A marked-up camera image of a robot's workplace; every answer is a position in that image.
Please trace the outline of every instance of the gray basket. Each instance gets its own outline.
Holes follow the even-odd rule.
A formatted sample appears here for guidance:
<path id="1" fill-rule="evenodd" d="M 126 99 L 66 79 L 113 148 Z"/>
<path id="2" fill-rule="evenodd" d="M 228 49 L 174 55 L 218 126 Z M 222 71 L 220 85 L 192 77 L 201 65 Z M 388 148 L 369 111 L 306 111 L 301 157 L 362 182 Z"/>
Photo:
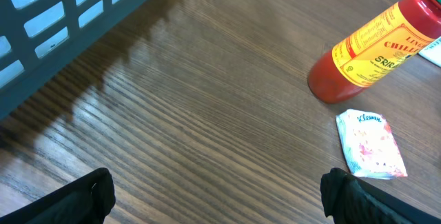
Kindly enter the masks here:
<path id="1" fill-rule="evenodd" d="M 145 0 L 0 0 L 0 119 Z"/>

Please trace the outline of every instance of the bottle label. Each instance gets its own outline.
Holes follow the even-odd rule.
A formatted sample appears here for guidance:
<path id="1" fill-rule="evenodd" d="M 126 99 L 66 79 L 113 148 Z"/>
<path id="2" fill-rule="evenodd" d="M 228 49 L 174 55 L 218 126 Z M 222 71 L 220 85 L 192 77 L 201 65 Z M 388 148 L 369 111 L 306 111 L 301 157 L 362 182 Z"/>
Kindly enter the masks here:
<path id="1" fill-rule="evenodd" d="M 337 44 L 332 59 L 347 80 L 369 87 L 432 41 L 405 19 L 396 3 Z"/>

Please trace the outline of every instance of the plastic wrapper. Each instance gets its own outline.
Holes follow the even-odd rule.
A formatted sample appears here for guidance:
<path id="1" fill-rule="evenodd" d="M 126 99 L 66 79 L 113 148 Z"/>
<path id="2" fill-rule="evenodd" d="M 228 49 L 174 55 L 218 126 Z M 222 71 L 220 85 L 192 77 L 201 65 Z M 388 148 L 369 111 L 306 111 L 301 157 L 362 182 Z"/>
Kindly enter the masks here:
<path id="1" fill-rule="evenodd" d="M 354 176 L 407 176 L 392 130 L 380 114 L 347 110 L 336 117 L 346 162 Z"/>

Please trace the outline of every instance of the brown wood surface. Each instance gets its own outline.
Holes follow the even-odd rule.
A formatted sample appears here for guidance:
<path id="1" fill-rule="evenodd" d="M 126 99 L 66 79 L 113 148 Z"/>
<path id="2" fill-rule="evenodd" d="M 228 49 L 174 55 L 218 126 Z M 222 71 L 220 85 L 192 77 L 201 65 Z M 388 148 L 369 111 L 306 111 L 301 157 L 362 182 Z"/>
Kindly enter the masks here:
<path id="1" fill-rule="evenodd" d="M 149 0 L 0 122 L 0 216 L 98 167 L 106 223 L 328 223 L 335 115 L 383 114 L 409 177 L 368 180 L 441 217 L 441 69 L 416 57 L 325 105 L 306 76 L 395 0 Z"/>

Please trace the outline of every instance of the sriracha bottle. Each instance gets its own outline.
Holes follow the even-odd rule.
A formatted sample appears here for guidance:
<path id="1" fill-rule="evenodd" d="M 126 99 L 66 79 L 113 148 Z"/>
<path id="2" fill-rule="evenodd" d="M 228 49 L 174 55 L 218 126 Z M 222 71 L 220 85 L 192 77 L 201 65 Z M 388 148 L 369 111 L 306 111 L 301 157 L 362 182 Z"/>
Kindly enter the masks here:
<path id="1" fill-rule="evenodd" d="M 328 51 L 308 85 L 326 103 L 347 100 L 441 37 L 441 0 L 401 0 Z"/>

